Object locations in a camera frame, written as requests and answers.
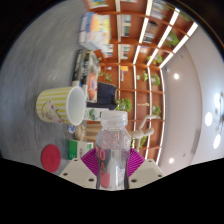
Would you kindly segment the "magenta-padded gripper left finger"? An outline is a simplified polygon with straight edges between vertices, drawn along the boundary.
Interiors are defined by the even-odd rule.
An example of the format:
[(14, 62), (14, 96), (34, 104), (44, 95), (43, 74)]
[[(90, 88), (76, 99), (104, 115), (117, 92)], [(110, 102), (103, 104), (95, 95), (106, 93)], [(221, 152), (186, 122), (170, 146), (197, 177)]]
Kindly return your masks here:
[(98, 160), (96, 149), (91, 149), (80, 159), (72, 159), (60, 173), (60, 177), (78, 186), (95, 189), (97, 174)]

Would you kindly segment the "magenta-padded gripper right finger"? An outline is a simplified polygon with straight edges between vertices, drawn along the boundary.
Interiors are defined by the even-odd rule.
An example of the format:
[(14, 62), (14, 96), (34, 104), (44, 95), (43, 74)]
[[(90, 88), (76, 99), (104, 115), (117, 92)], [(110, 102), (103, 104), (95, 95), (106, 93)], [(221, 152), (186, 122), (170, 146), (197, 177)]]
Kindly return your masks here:
[(135, 189), (161, 179), (164, 173), (153, 159), (145, 159), (136, 150), (130, 150), (126, 165), (126, 188)]

